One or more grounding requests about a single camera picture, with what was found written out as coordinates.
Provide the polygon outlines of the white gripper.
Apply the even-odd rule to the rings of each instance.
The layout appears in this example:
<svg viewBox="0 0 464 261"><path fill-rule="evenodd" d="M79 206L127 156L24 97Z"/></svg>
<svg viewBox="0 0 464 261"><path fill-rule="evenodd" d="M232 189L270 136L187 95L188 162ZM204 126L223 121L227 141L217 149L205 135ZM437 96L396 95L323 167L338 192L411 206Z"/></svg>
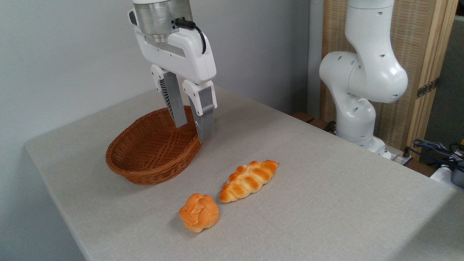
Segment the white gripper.
<svg viewBox="0 0 464 261"><path fill-rule="evenodd" d="M177 74L186 79L182 87L189 96L199 142L209 140L217 101L210 81L216 76L216 66L208 39L205 38L207 49L203 54L197 31L180 28L167 37L167 43L156 43L138 27L134 31L144 58L153 64L151 72L156 90L162 94L175 126L187 124Z"/></svg>

